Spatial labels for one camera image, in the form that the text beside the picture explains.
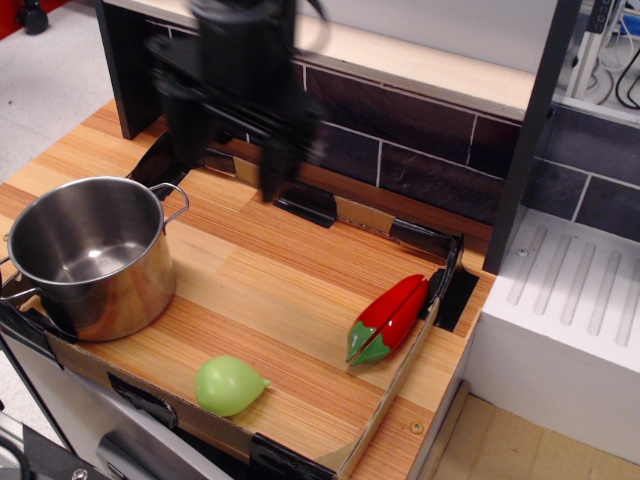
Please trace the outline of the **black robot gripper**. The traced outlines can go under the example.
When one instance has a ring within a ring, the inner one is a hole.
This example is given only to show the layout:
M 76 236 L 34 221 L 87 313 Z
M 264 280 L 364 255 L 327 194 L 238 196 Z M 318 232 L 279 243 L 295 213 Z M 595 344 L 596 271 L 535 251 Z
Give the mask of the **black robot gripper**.
M 259 188 L 269 203 L 315 155 L 325 110 L 302 87 L 293 35 L 240 41 L 154 35 L 146 48 L 183 169 L 196 167 L 223 129 L 250 133 L 263 143 Z

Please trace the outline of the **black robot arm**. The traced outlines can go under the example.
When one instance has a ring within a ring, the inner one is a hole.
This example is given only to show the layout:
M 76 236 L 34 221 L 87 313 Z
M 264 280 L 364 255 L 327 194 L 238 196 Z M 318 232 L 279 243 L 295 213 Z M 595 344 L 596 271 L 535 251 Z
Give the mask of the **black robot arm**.
M 293 63 L 294 1 L 193 1 L 196 37 L 146 42 L 174 154 L 193 168 L 226 125 L 261 140 L 258 185 L 271 202 L 309 160 L 325 118 Z

